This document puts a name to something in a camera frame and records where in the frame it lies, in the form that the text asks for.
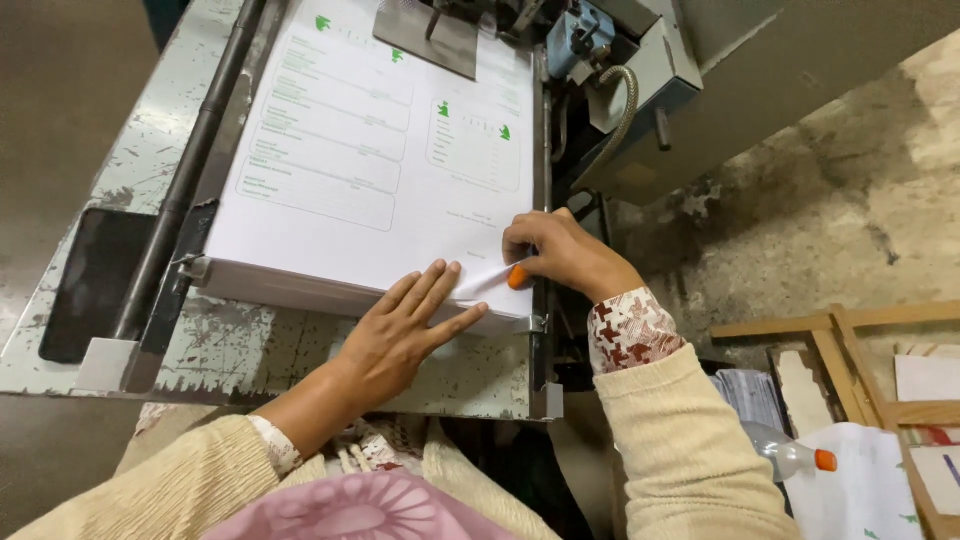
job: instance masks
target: person's left hand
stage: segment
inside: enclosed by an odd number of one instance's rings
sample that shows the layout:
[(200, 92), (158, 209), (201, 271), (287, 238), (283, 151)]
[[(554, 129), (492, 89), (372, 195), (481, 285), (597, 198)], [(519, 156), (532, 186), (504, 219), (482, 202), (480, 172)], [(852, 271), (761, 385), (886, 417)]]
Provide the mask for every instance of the person's left hand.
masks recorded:
[(422, 275), (397, 282), (350, 333), (331, 362), (362, 389), (358, 404), (373, 410), (410, 387), (425, 358), (487, 312), (481, 302), (434, 328), (427, 324), (460, 279), (459, 262), (435, 261)]
[(480, 303), (427, 326), (460, 278), (437, 260), (397, 282), (357, 323), (340, 353), (253, 414), (269, 420), (304, 458), (361, 415), (410, 387), (425, 358), (487, 312)]

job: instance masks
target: printed form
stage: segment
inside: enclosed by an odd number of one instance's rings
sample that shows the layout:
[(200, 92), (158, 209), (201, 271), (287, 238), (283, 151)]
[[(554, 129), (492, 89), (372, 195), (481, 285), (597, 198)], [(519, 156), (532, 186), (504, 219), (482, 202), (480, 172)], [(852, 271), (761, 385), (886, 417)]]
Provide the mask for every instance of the printed form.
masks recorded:
[[(246, 120), (212, 258), (385, 290), (436, 258), (503, 274), (533, 205), (533, 67), (481, 31), (470, 81), (372, 36), (376, 0), (292, 2)], [(524, 316), (529, 294), (485, 289)]]

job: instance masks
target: cream knit sweater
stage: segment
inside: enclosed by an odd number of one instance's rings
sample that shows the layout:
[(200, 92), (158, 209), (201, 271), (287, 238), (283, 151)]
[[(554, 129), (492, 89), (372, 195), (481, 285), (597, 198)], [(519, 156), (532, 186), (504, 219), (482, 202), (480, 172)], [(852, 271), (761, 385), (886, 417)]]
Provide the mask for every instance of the cream knit sweater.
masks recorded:
[[(800, 538), (770, 464), (700, 368), (693, 347), (594, 380), (628, 482), (631, 539)], [(247, 503), (322, 478), (312, 459), (283, 482), (242, 416), (188, 432), (121, 476), (67, 502), (12, 540), (199, 538)], [(543, 520), (473, 467), (434, 423), (424, 478), (517, 538), (557, 538)]]

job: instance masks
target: blue machine part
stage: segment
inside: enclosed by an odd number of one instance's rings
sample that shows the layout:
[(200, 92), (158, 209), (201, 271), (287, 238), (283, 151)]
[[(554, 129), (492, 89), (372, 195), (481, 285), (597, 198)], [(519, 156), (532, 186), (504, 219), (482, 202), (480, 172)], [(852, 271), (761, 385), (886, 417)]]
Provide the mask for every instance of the blue machine part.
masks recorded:
[(578, 30), (587, 32), (596, 24), (600, 28), (592, 36), (591, 53), (613, 42), (613, 19), (583, 0), (580, 0), (579, 17), (570, 11), (564, 12), (546, 38), (546, 65), (551, 77), (561, 79), (570, 74), (579, 60), (573, 50), (574, 35)]

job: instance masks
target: plastic bottle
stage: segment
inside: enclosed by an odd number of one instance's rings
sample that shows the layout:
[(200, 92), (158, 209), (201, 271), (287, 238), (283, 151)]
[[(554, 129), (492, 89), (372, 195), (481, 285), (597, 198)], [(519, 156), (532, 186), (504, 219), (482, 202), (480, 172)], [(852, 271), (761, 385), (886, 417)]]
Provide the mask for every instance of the plastic bottle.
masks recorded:
[(754, 450), (774, 466), (774, 482), (784, 481), (800, 471), (820, 469), (833, 473), (837, 457), (826, 450), (811, 450), (789, 436), (757, 422), (741, 422)]

